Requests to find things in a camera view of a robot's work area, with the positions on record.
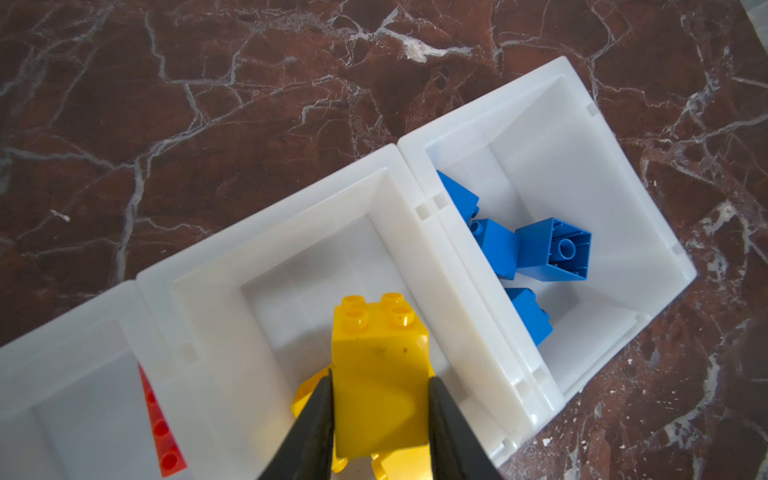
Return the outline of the red long lego brick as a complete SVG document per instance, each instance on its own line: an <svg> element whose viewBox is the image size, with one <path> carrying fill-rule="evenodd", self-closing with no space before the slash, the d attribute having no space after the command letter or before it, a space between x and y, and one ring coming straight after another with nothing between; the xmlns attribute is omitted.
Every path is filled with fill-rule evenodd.
<svg viewBox="0 0 768 480"><path fill-rule="evenodd" d="M155 450L162 478L168 478L187 468L186 461L178 448L173 433L162 413L151 384L141 366L138 367L147 412L150 421L151 433L155 444Z"/></svg>

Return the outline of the blue lego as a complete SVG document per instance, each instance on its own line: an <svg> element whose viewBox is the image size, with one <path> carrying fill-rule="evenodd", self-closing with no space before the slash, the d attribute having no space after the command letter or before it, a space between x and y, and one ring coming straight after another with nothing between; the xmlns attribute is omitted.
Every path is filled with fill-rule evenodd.
<svg viewBox="0 0 768 480"><path fill-rule="evenodd" d="M556 218L518 228L517 272L542 282L585 281L592 233Z"/></svg>

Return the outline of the white right plastic bin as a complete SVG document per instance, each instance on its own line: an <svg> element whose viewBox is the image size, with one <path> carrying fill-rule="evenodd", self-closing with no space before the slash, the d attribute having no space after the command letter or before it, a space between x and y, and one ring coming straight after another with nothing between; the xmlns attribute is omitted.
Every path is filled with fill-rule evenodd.
<svg viewBox="0 0 768 480"><path fill-rule="evenodd" d="M502 367L537 420L559 412L696 278L683 246L641 183L574 67L559 57L406 134L398 142L437 207L455 252L494 318ZM519 315L442 184L479 198L508 229L556 218L592 235L582 281L532 289L554 330L541 344Z"/></svg>

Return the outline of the white middle plastic bin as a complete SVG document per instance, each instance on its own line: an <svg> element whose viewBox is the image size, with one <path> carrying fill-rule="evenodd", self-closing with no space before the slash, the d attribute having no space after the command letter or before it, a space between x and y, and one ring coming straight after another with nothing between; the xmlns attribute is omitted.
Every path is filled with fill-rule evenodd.
<svg viewBox="0 0 768 480"><path fill-rule="evenodd" d="M399 149L387 145L144 270L169 353L147 374L195 479L255 479L283 442L298 386L331 361L333 312L397 292L431 362L495 464L537 418L515 359Z"/></svg>

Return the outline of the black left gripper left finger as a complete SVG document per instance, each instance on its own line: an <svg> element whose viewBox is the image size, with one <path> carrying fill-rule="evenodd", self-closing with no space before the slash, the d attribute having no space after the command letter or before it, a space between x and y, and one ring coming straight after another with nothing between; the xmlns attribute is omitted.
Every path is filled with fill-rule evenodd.
<svg viewBox="0 0 768 480"><path fill-rule="evenodd" d="M328 480L334 445L332 375L322 377L271 462L267 479Z"/></svg>

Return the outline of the yellow tall lego brick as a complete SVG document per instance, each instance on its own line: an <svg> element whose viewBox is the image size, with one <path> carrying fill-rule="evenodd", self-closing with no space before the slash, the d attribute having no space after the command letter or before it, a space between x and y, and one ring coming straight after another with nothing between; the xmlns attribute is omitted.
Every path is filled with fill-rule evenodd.
<svg viewBox="0 0 768 480"><path fill-rule="evenodd" d="M331 375L339 456L428 443L430 335L403 294L341 300L334 309Z"/></svg>

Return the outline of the white plastic bin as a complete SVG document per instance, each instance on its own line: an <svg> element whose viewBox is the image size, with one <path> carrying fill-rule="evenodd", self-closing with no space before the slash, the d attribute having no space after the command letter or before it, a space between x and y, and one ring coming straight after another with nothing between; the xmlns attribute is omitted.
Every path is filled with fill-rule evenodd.
<svg viewBox="0 0 768 480"><path fill-rule="evenodd" d="M158 387L197 358L133 281L2 347L2 478L161 478L141 377Z"/></svg>
<svg viewBox="0 0 768 480"><path fill-rule="evenodd" d="M502 367L537 420L559 412L696 278L683 246L641 183L574 67L559 57L406 134L398 142L437 207L455 252L494 318ZM532 289L554 330L541 344L519 315L442 184L479 198L508 229L556 218L592 235L582 281Z"/></svg>
<svg viewBox="0 0 768 480"><path fill-rule="evenodd" d="M399 149L387 145L144 270L169 353L147 374L195 479L255 479L283 442L298 386L331 361L333 312L397 292L431 362L495 464L537 418L515 359Z"/></svg>

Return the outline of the white left plastic bin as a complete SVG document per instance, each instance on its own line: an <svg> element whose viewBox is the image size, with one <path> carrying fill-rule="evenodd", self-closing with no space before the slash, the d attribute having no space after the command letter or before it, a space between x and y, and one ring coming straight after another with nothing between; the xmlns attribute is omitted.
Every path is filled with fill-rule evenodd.
<svg viewBox="0 0 768 480"><path fill-rule="evenodd" d="M197 358L133 281L2 347L2 478L161 478L141 377L158 387Z"/></svg>

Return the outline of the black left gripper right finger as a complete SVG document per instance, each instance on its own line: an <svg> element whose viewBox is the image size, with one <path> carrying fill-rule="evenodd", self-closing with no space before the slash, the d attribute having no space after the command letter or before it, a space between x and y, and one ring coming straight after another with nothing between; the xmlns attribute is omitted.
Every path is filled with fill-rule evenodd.
<svg viewBox="0 0 768 480"><path fill-rule="evenodd" d="M501 479L439 377L428 386L428 435L432 476L441 479Z"/></svg>

